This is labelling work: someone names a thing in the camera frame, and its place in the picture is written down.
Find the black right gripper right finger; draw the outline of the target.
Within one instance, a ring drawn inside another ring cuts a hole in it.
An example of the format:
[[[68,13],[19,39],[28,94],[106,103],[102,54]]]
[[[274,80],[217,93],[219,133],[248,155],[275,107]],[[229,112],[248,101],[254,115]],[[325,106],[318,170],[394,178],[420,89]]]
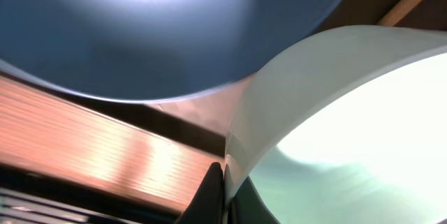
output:
[[[228,206],[229,224],[279,224],[247,177]]]

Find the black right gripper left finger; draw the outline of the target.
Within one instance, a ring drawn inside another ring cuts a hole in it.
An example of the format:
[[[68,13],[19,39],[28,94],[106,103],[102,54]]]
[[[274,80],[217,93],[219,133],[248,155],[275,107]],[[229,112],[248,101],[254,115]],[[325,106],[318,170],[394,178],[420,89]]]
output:
[[[196,194],[175,224],[222,224],[224,175],[221,164],[212,163]]]

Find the mint green bowl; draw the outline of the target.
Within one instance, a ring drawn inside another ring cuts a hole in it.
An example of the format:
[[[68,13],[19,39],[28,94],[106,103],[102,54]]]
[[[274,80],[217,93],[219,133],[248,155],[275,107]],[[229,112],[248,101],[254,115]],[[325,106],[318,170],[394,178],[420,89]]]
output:
[[[330,29],[262,67],[226,137],[225,201],[249,177],[279,223],[446,220],[446,33]]]

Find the dark blue plate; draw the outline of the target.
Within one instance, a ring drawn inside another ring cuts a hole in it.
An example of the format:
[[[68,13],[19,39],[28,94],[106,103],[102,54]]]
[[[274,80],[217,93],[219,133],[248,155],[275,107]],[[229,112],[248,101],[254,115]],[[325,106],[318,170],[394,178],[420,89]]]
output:
[[[120,103],[211,93],[307,37],[341,0],[1,0],[1,69]]]

